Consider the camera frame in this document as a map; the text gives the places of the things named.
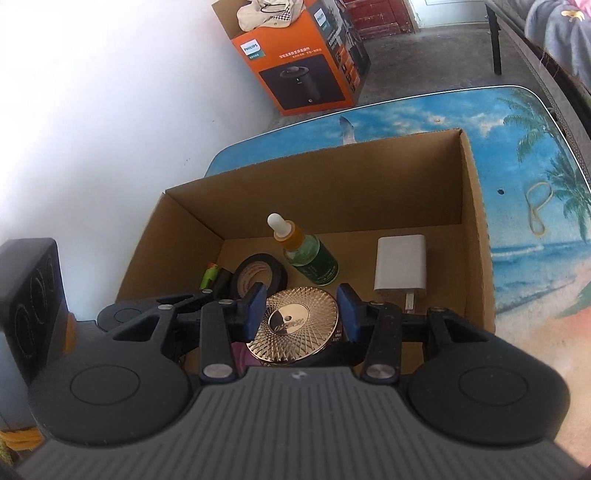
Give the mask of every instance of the cardboard box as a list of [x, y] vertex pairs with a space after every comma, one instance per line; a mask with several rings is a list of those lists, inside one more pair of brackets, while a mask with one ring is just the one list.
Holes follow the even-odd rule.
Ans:
[[[319, 234], [339, 262], [335, 294], [350, 283], [378, 300], [378, 238], [422, 234], [427, 295], [416, 312], [448, 307], [493, 331], [492, 261], [482, 194], [466, 134], [446, 130], [344, 145], [279, 158], [167, 190], [139, 241], [117, 301], [195, 291], [214, 261], [234, 271], [267, 252], [286, 267], [288, 287], [311, 283], [282, 255], [267, 216], [279, 212]], [[422, 361], [405, 346], [404, 370]]]
[[354, 106], [369, 72], [369, 56], [340, 0], [304, 0], [286, 28], [246, 33], [236, 13], [244, 0], [213, 4], [232, 44], [283, 115]]

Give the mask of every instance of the gray ribbed surface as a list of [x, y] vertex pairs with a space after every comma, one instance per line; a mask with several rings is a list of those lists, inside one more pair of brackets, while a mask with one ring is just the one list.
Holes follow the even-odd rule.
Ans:
[[251, 368], [205, 388], [182, 421], [150, 440], [87, 449], [49, 441], [27, 480], [558, 480], [583, 468], [551, 442], [467, 447], [423, 426], [396, 391], [348, 368]]

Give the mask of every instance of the white power adapter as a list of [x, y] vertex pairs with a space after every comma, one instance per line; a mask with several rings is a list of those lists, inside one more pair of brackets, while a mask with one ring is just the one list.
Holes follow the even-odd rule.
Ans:
[[415, 295], [427, 294], [427, 249], [424, 235], [378, 239], [374, 290], [386, 301], [405, 293], [405, 310], [414, 312]]

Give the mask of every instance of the green bottle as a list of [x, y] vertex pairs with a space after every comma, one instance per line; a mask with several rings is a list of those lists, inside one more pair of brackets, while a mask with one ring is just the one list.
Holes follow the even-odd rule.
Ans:
[[275, 232], [275, 240], [283, 247], [287, 261], [318, 286], [332, 283], [339, 273], [339, 264], [315, 235], [305, 235], [294, 222], [272, 213], [267, 223]]

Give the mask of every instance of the blue table top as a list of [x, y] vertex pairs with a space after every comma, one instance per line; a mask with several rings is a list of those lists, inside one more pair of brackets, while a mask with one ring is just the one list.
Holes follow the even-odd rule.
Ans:
[[[225, 148], [207, 175], [321, 148], [449, 128], [467, 133], [482, 187], [497, 334], [557, 368], [569, 383], [573, 404], [591, 404], [591, 387], [582, 386], [591, 385], [591, 374], [577, 376], [572, 367], [591, 364], [591, 353], [583, 353], [591, 352], [591, 194], [562, 133], [531, 91], [516, 86], [458, 90], [333, 113]], [[569, 414], [561, 432], [571, 439], [564, 440], [566, 448], [589, 463], [591, 441], [584, 445], [582, 434], [572, 439], [583, 427], [591, 438], [591, 419]]]

